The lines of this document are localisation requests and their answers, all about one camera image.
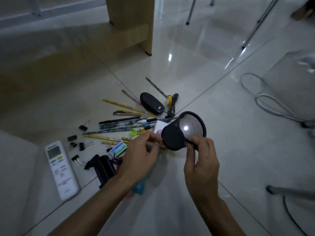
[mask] yellow tape roll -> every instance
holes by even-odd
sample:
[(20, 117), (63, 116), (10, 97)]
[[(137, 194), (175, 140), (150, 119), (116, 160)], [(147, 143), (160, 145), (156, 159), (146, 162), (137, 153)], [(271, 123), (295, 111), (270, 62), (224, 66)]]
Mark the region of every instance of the yellow tape roll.
[(168, 95), (167, 96), (167, 107), (170, 108), (172, 106), (172, 96)]

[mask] foot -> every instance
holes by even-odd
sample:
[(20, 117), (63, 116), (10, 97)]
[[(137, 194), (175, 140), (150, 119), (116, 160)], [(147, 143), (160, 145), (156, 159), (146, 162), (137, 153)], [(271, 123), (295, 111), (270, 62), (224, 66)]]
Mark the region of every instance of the foot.
[(300, 9), (297, 9), (295, 12), (293, 12), (291, 14), (291, 18), (295, 19), (296, 21), (301, 21), (310, 16), (312, 12), (312, 9), (307, 10), (306, 5), (304, 5)]

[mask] metal chair leg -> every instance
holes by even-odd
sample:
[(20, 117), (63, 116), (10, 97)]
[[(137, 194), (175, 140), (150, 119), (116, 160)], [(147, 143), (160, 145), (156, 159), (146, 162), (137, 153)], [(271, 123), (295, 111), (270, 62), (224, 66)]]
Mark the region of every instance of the metal chair leg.
[(262, 14), (262, 16), (259, 18), (259, 20), (257, 21), (254, 29), (252, 30), (252, 32), (250, 33), (249, 37), (247, 38), (246, 41), (244, 41), (244, 44), (242, 46), (242, 49), (245, 49), (246, 46), (248, 45), (248, 43), (250, 42), (250, 40), (253, 38), (253, 36), (255, 35), (256, 31), (258, 31), (259, 27), (262, 25), (262, 23), (265, 21), (265, 19), (267, 18), (267, 16), (269, 15), (269, 13), (272, 11), (272, 9), (275, 7), (275, 5), (277, 4), (279, 0), (272, 0), (271, 3), (269, 4), (269, 6), (267, 7), (267, 9), (265, 10), (265, 12)]
[(214, 4), (215, 4), (215, 0), (211, 0), (211, 2), (210, 2), (210, 6), (214, 6)]
[(195, 8), (195, 4), (196, 4), (196, 0), (193, 0), (193, 1), (192, 1), (191, 8), (190, 8), (189, 16), (188, 16), (188, 19), (187, 19), (187, 22), (186, 22), (186, 25), (189, 25), (192, 12), (194, 11), (194, 8)]
[(267, 186), (266, 190), (270, 194), (280, 194), (280, 195), (284, 195), (284, 196), (315, 200), (315, 192), (314, 191), (295, 190), (295, 189), (290, 189), (290, 188), (275, 187), (275, 186), (271, 186), (271, 185)]

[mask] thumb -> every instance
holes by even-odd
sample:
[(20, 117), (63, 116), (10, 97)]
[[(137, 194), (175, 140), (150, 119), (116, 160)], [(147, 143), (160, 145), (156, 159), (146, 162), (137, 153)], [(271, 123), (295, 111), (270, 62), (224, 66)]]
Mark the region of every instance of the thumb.
[(151, 151), (148, 155), (148, 158), (150, 159), (150, 161), (152, 161), (153, 163), (156, 162), (157, 157), (158, 157), (158, 151), (160, 149), (160, 143), (159, 142), (155, 142), (153, 143), (153, 146), (151, 148)]
[(186, 172), (192, 172), (195, 166), (195, 158), (196, 158), (196, 153), (194, 147), (186, 143), (187, 147), (187, 155), (186, 155), (186, 162), (184, 165), (184, 173)]

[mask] remote control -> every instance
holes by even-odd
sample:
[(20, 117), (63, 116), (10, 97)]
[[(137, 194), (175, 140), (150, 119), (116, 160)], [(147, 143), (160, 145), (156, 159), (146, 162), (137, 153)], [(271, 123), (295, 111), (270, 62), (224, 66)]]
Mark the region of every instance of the remote control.
[(46, 146), (45, 151), (61, 200), (73, 197), (79, 186), (61, 141)]

